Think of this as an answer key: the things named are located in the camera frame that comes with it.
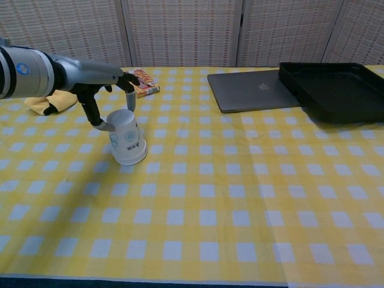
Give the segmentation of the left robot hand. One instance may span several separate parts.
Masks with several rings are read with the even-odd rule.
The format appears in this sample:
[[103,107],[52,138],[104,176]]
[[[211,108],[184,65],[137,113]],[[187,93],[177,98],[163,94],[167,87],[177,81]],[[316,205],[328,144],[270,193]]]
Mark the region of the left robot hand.
[[53,55],[56,65],[61,67],[63,84],[58,86],[77,97],[90,124],[97,130],[113,132],[115,127],[106,123],[100,116],[95,94],[105,88],[112,91],[116,85],[126,93],[133,93],[140,85],[138,78],[112,64],[90,60],[78,60],[66,56]]

